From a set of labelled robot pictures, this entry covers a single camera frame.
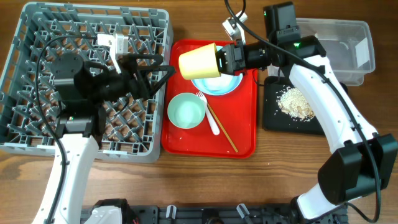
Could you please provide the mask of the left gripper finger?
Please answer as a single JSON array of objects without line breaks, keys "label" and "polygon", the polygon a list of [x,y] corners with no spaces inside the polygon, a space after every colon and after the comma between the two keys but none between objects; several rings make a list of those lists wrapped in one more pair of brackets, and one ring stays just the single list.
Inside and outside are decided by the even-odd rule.
[{"label": "left gripper finger", "polygon": [[154,72],[166,72],[166,74],[155,85],[151,85],[149,79],[147,79],[147,96],[154,96],[176,71],[171,65],[153,65],[146,67],[147,75],[150,73],[152,76]]},{"label": "left gripper finger", "polygon": [[129,60],[137,61],[138,59],[153,60],[152,65],[161,65],[164,61],[163,56],[159,54],[127,54]]}]

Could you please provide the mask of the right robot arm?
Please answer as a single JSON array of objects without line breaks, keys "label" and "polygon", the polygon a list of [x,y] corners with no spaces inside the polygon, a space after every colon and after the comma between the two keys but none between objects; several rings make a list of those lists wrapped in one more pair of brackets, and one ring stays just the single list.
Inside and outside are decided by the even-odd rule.
[{"label": "right robot arm", "polygon": [[302,37],[291,2],[264,8],[266,38],[253,44],[238,40],[217,51],[218,69],[233,75],[242,70],[279,67],[309,103],[325,133],[331,155],[318,171],[318,182],[292,200],[293,223],[312,223],[357,198],[374,194],[381,214],[381,190],[389,183],[397,140],[380,135],[356,109],[336,79],[320,41]]}]

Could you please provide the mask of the yellow plastic cup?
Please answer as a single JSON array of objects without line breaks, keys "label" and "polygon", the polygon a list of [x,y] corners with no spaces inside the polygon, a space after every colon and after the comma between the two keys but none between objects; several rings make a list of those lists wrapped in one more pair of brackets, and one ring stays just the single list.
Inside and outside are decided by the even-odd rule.
[{"label": "yellow plastic cup", "polygon": [[185,80],[220,77],[216,53],[216,44],[211,43],[181,54],[178,58],[181,76]]}]

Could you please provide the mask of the rice and peanut leftovers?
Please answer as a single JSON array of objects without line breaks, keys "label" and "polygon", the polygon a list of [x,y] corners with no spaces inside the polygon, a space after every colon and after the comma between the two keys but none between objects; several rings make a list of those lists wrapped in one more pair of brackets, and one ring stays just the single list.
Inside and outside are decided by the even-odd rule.
[{"label": "rice and peanut leftovers", "polygon": [[277,92],[276,103],[279,110],[289,115],[293,121],[309,122],[315,117],[304,95],[296,88],[284,88]]}]

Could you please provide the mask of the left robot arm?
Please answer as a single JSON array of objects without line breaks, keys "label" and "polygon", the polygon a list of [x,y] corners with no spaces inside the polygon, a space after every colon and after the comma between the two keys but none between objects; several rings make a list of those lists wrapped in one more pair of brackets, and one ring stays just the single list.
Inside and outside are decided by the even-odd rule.
[{"label": "left robot arm", "polygon": [[118,60],[120,71],[74,53],[52,62],[62,108],[50,130],[57,149],[34,223],[80,222],[88,175],[106,126],[104,102],[128,93],[136,100],[152,98],[175,73],[162,62],[161,55],[127,54]]}]

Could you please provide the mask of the light blue bowl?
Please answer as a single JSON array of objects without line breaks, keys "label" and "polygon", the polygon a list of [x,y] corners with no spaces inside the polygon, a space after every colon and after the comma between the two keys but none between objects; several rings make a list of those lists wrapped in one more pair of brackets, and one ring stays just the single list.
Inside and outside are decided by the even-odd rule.
[{"label": "light blue bowl", "polygon": [[193,85],[207,95],[221,96],[234,91],[241,83],[243,75],[221,74],[217,78],[202,78],[192,80]]}]

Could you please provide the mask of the light green bowl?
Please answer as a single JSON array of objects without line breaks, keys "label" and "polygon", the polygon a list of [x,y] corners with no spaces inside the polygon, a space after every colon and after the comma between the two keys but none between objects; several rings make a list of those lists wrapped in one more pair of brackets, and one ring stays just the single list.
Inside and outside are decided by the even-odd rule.
[{"label": "light green bowl", "polygon": [[205,107],[201,99],[193,93],[174,96],[167,107],[169,121],[180,129],[192,129],[205,117]]}]

